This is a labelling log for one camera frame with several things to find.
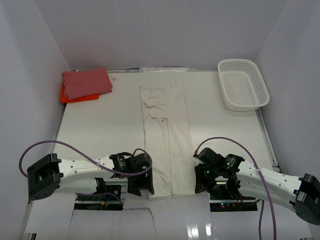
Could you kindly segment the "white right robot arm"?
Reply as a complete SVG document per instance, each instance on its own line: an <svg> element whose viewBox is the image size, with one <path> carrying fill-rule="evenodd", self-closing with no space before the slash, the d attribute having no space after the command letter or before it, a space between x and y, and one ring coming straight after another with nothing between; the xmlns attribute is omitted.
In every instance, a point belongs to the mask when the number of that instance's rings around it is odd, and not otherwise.
<svg viewBox="0 0 320 240"><path fill-rule="evenodd" d="M320 224L320 182L315 176L306 173L298 177L266 168L256 169L243 157L222 156L208 147L194 157L200 160L194 168L196 194L207 191L218 199L272 200L302 220Z"/></svg>

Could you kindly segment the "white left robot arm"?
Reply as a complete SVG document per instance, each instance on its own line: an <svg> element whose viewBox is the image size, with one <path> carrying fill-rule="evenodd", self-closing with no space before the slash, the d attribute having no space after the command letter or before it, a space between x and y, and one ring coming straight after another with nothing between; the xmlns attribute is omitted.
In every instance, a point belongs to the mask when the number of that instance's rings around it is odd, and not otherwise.
<svg viewBox="0 0 320 240"><path fill-rule="evenodd" d="M121 152L89 160L60 159L51 153L27 169L28 199L42 200L53 193L90 195L99 200L108 191L106 180L127 179L127 191L140 196L141 190L155 193L151 160L146 153Z"/></svg>

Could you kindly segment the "white t shirt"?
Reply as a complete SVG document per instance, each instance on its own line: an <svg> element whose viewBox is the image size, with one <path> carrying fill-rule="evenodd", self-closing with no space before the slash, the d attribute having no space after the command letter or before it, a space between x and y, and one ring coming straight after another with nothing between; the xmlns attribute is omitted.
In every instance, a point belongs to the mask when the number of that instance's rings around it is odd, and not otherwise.
<svg viewBox="0 0 320 240"><path fill-rule="evenodd" d="M152 158L154 192L149 199L192 196L195 193L193 144L182 83L140 86L144 149Z"/></svg>

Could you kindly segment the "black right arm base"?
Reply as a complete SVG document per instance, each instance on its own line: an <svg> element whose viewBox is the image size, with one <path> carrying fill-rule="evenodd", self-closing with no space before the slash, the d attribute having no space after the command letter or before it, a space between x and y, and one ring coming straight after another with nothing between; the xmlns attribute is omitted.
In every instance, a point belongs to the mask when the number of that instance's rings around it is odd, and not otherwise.
<svg viewBox="0 0 320 240"><path fill-rule="evenodd" d="M256 212L258 210L259 201L256 198L243 196L239 191L230 192L226 181L218 181L217 185L208 191L208 194L212 213Z"/></svg>

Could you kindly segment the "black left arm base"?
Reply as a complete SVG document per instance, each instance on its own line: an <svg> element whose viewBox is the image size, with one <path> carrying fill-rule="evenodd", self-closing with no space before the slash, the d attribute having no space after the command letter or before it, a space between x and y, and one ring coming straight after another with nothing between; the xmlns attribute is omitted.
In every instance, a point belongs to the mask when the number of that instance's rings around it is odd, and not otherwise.
<svg viewBox="0 0 320 240"><path fill-rule="evenodd" d="M74 210L84 211L122 211L122 186L119 184L106 185L93 194L77 195Z"/></svg>

